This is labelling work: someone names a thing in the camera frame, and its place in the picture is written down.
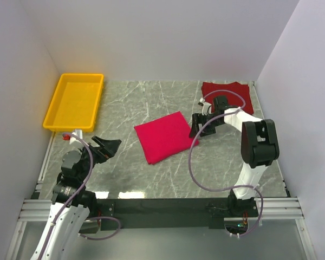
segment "dark red towel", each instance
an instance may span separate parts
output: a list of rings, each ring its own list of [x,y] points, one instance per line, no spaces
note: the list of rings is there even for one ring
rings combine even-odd
[[[149,164],[189,149],[193,141],[189,138],[190,126],[181,112],[135,126],[134,129]]]
[[[214,90],[218,90],[218,89],[231,90],[231,91],[237,93],[238,95],[240,95],[241,97],[243,97],[243,99],[246,102],[246,105],[245,105],[243,111],[247,112],[250,115],[253,115],[254,110],[253,110],[253,106],[252,106],[251,100],[250,100],[248,85],[242,85],[238,82],[234,82],[231,84],[215,84],[215,83],[204,82],[201,87],[203,96],[207,95],[208,93],[210,93]],[[214,93],[206,98],[206,102],[213,104],[213,99],[219,95],[225,95],[227,97],[227,101],[229,102],[230,105],[235,105],[235,106],[239,106],[239,107],[242,105],[241,99],[239,99],[237,96],[235,96],[231,93],[228,93],[228,92]]]

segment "yellow tray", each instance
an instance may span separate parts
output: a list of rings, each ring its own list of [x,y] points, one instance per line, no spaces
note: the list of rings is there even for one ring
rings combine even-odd
[[[43,127],[56,132],[76,128],[92,132],[102,88],[102,74],[62,74]]]

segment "wire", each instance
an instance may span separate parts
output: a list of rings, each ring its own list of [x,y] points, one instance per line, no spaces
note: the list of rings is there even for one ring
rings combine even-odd
[[[85,236],[83,234],[80,234],[81,237],[83,237],[85,239],[88,239],[88,240],[100,241],[100,240],[109,239],[109,238],[115,236],[119,232],[119,230],[121,229],[120,221],[117,218],[101,216],[101,217],[94,217],[94,218],[87,218],[87,219],[88,220],[109,219],[109,220],[116,221],[118,223],[117,229],[113,232],[113,234],[111,234],[111,235],[109,235],[107,237],[95,238],[95,237],[87,237],[87,236]]]
[[[37,260],[41,260],[42,259],[42,256],[43,256],[43,253],[45,252],[46,248],[47,248],[47,245],[48,245],[48,242],[49,242],[49,239],[51,237],[51,234],[52,234],[52,231],[53,231],[53,228],[56,224],[56,221],[58,220],[60,214],[63,212],[63,210],[67,207],[67,205],[69,205],[69,203],[78,195],[78,193],[80,193],[80,191],[85,187],[86,183],[88,182],[90,176],[92,175],[92,170],[93,170],[93,166],[94,166],[94,159],[93,159],[93,155],[92,155],[92,152],[91,150],[89,149],[88,147],[88,144],[86,142],[84,142],[81,138],[79,138],[77,135],[74,135],[72,133],[68,133],[68,132],[64,132],[62,133],[63,136],[65,135],[69,135],[70,137],[74,137],[76,138],[78,141],[80,141],[85,149],[87,150],[87,152],[89,153],[89,159],[90,159],[90,166],[89,166],[89,172],[88,172],[88,175],[86,176],[86,178],[84,179],[83,183],[81,184],[81,186],[74,192],[74,194],[71,195],[71,197],[64,203],[64,205],[60,208],[60,210],[57,212],[57,214],[55,215],[52,223],[51,223],[51,226],[48,230],[48,233],[45,237],[45,241],[42,245],[42,248],[41,248],[41,252],[37,258]]]
[[[203,186],[201,183],[199,183],[197,181],[197,179],[195,178],[194,176],[194,173],[192,171],[192,168],[191,168],[191,153],[193,151],[193,148],[195,146],[195,143],[198,139],[198,137],[200,136],[200,134],[202,133],[202,131],[213,121],[219,119],[219,118],[222,118],[226,115],[233,115],[233,114],[236,114],[238,113],[241,109],[243,109],[246,105],[245,103],[245,100],[240,96],[238,95],[237,93],[235,92],[232,92],[230,90],[226,90],[226,89],[219,89],[219,90],[215,90],[215,91],[212,91],[210,93],[208,93],[207,95],[205,95],[203,98],[205,99],[206,97],[208,97],[209,95],[211,94],[214,94],[214,93],[217,93],[217,92],[228,92],[228,93],[231,93],[235,96],[237,96],[238,98],[241,99],[241,101],[243,102],[242,106],[240,108],[238,108],[236,111],[234,112],[229,112],[229,113],[224,113],[224,114],[221,114],[221,115],[217,115],[215,116],[214,118],[210,119],[209,121],[207,121],[202,127],[201,129],[199,130],[199,132],[196,134],[196,136],[194,137],[194,140],[192,141],[191,143],[191,146],[190,146],[190,149],[189,149],[189,154],[188,154],[188,167],[189,167],[189,173],[190,173],[190,177],[191,179],[194,181],[194,183],[199,186],[201,189],[203,190],[206,190],[206,191],[211,191],[211,192],[221,192],[221,191],[228,191],[228,190],[232,190],[232,189],[237,189],[237,188],[251,188],[253,190],[255,190],[258,195],[260,196],[260,199],[261,199],[261,207],[260,207],[260,212],[259,212],[259,216],[258,216],[258,219],[256,220],[256,222],[254,223],[254,225],[251,227],[251,229],[248,229],[248,231],[244,234],[241,234],[239,235],[240,237],[241,236],[245,236],[245,235],[248,235],[249,233],[251,233],[256,227],[257,225],[259,224],[260,222],[260,219],[262,218],[262,212],[263,212],[263,209],[264,209],[264,197],[262,196],[262,194],[260,193],[260,191],[254,187],[254,186],[251,186],[251,185],[236,185],[236,186],[231,186],[231,187],[227,187],[227,188],[208,188],[208,187],[205,187]]]

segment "white wall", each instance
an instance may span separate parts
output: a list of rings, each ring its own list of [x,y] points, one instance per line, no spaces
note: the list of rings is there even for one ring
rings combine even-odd
[[[21,0],[61,72],[256,80],[298,0]]]
[[[325,259],[325,0],[300,0],[257,83],[280,163]]]
[[[0,259],[36,185],[50,132],[42,122],[59,73],[18,1],[0,1]]]

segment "gray marble table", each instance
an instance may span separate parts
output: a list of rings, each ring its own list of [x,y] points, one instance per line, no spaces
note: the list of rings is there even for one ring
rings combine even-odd
[[[252,82],[250,96],[254,116],[262,118],[262,111]],[[104,139],[121,139],[114,158],[96,165],[87,190],[99,197],[109,198],[206,198],[226,197],[228,192],[207,192],[190,178],[188,151],[149,165],[134,130],[134,126],[181,111],[191,124],[191,115],[201,111],[197,105],[202,96],[202,81],[108,81],[102,92],[93,135]],[[235,128],[222,125],[217,134],[201,138],[193,150],[192,167],[196,178],[212,188],[228,187],[238,179],[242,168],[241,134]],[[44,176],[40,199],[51,198],[60,172],[63,155],[70,150],[61,133],[55,135],[50,160]],[[260,191],[265,197],[286,197],[284,182],[277,162],[260,180]]]

